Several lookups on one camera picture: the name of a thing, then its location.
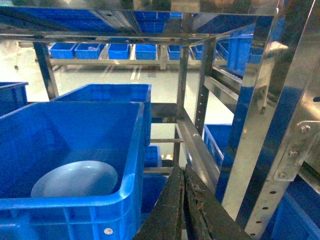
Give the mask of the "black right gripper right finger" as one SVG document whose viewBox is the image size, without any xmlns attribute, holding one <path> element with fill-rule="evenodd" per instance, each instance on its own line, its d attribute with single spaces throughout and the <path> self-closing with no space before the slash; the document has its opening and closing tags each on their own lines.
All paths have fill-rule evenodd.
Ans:
<svg viewBox="0 0 320 240">
<path fill-rule="evenodd" d="M 190 240 L 249 240 L 251 237 L 227 213 L 198 174 L 184 171 L 184 217 Z"/>
</svg>

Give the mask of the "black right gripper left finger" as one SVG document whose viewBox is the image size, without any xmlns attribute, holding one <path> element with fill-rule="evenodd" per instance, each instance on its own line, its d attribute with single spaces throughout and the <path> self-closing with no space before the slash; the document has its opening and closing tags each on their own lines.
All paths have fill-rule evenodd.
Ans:
<svg viewBox="0 0 320 240">
<path fill-rule="evenodd" d="M 143 176 L 141 227 L 134 240 L 180 240 L 185 194 L 183 171 L 173 167 L 169 177 Z"/>
</svg>

